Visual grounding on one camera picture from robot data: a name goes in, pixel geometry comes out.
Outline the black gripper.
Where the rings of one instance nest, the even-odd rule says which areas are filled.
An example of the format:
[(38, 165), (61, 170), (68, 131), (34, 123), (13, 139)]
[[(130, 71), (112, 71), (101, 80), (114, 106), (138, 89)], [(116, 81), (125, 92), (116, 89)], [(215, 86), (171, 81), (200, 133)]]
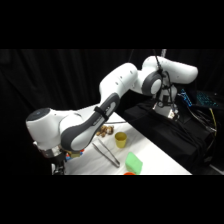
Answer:
[(51, 159), (51, 170), (53, 175), (65, 174), (65, 160), (63, 157), (54, 157)]

